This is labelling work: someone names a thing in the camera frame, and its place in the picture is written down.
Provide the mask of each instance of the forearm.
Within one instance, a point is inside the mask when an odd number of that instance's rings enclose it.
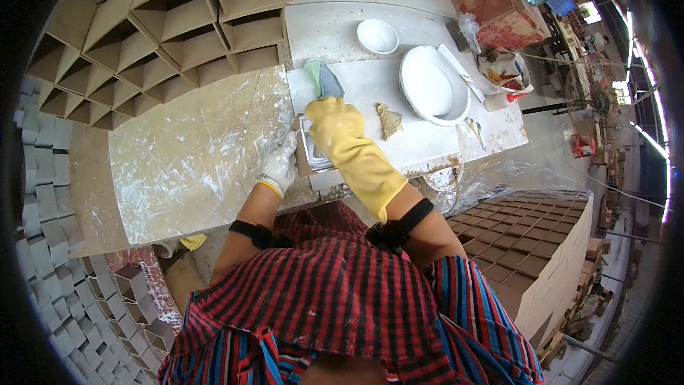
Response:
[[[387,218],[399,220],[422,199],[423,195],[418,189],[406,184],[387,204]],[[445,256],[467,258],[463,245],[438,210],[432,210],[413,228],[409,242],[401,248],[417,267],[428,266]]]
[[[273,189],[264,184],[257,183],[252,188],[249,196],[247,196],[242,209],[237,213],[236,220],[273,229],[279,205],[280,198]],[[237,232],[229,232],[211,274],[211,282],[215,282],[231,267],[259,252],[261,250],[252,244],[252,238]]]

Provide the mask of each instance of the white bowl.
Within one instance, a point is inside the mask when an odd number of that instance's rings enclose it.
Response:
[[[416,115],[454,126],[468,115],[471,90],[454,66],[432,46],[417,46],[401,60],[399,81]]]
[[[365,20],[356,28],[356,37],[369,54],[391,54],[399,46],[399,36],[392,26],[381,20]]]

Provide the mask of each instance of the plywood rack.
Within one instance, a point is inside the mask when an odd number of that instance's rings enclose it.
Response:
[[[113,130],[199,87],[283,62],[291,0],[60,0],[27,69],[39,110]]]

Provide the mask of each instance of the cardboard box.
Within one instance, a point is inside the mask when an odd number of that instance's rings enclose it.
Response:
[[[592,155],[592,165],[608,165],[609,152],[597,151]]]

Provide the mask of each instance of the hand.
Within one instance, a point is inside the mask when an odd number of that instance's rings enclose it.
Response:
[[[269,155],[261,167],[258,183],[273,189],[280,199],[297,177],[293,153],[297,147],[297,133],[290,131],[283,144]]]
[[[325,97],[306,105],[312,122],[309,133],[316,146],[337,167],[358,199],[385,224],[386,207],[406,178],[390,165],[375,144],[364,138],[363,116],[341,98]]]

